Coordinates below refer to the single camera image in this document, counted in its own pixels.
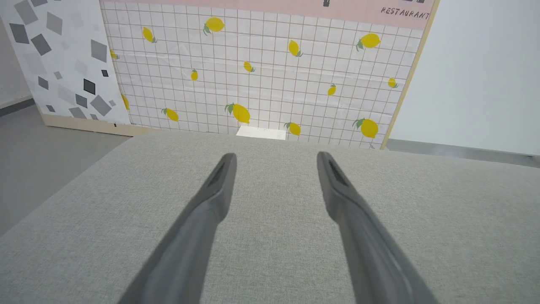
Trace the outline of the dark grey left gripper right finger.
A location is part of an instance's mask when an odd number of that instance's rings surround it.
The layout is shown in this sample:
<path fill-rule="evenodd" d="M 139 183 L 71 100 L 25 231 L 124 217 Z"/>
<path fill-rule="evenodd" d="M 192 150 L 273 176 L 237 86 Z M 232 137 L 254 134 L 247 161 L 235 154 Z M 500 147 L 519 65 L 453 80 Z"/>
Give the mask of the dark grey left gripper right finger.
<path fill-rule="evenodd" d="M 334 157 L 317 154 L 326 210 L 337 223 L 357 304 L 436 304 L 437 299 Z"/>

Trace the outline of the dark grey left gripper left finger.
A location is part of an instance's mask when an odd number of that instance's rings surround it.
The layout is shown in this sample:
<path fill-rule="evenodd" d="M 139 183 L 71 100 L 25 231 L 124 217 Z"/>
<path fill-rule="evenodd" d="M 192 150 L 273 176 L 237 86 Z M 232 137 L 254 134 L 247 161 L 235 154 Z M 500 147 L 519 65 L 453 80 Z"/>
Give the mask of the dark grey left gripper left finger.
<path fill-rule="evenodd" d="M 120 298 L 120 304 L 198 304 L 218 225 L 231 205 L 237 156 L 224 154 Z"/>

